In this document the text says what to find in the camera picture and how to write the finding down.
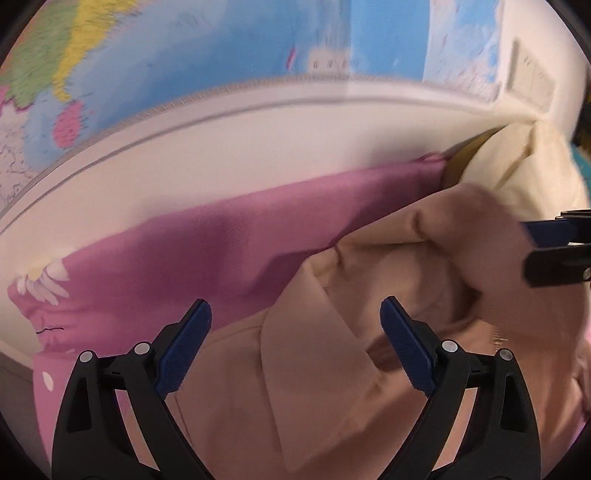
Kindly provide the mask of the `pink floral bed sheet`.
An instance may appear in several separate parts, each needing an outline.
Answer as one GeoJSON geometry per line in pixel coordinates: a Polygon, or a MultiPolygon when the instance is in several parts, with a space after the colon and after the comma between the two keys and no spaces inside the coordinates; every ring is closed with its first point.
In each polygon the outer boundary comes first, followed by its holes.
{"type": "Polygon", "coordinates": [[[16,278],[8,297],[41,345],[33,392],[43,447],[79,353],[124,353],[199,298],[214,328],[266,309],[305,259],[437,192],[446,163],[435,153],[157,216],[16,278]]]}

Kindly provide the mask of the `beige pink jacket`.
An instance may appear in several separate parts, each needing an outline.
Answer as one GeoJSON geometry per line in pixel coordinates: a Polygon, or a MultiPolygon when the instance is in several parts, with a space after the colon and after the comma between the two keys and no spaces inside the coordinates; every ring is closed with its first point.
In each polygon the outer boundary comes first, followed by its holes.
{"type": "Polygon", "coordinates": [[[533,247],[485,190],[424,198],[311,256],[273,305],[209,334],[167,405],[218,479],[375,479],[426,402],[381,328],[392,296],[467,351],[515,354],[549,471],[590,408],[588,290],[531,288],[533,247]]]}

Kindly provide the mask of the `colourful wall map poster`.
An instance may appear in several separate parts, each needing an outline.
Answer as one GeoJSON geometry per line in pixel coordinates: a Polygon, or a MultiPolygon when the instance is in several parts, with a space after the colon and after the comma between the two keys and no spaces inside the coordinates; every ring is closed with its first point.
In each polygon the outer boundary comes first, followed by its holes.
{"type": "Polygon", "coordinates": [[[493,100],[500,1],[50,1],[1,68],[1,202],[102,131],[178,98],[377,77],[493,100]]]}

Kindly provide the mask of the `white wall switch panel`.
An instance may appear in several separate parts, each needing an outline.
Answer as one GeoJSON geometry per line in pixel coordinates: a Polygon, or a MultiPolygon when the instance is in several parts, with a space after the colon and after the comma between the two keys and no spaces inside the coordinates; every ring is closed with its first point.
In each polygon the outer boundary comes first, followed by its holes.
{"type": "Polygon", "coordinates": [[[520,39],[512,47],[507,89],[514,96],[547,113],[552,105],[556,82],[520,39]]]}

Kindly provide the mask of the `cream yellow pillow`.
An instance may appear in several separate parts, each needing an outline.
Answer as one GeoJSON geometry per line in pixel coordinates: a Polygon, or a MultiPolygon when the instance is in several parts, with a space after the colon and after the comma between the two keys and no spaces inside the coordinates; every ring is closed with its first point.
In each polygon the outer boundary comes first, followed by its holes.
{"type": "Polygon", "coordinates": [[[570,146],[544,121],[512,123],[475,138],[450,160],[446,182],[492,192],[522,221],[550,220],[590,207],[570,146]]]}

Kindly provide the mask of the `teal plastic basket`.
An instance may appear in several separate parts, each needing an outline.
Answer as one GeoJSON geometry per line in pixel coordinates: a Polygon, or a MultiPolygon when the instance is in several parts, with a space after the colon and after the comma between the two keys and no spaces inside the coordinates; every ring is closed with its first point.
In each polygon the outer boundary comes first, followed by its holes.
{"type": "Polygon", "coordinates": [[[573,159],[579,168],[581,177],[586,183],[589,183],[591,179],[590,160],[584,155],[584,152],[575,144],[571,145],[571,152],[573,159]]]}

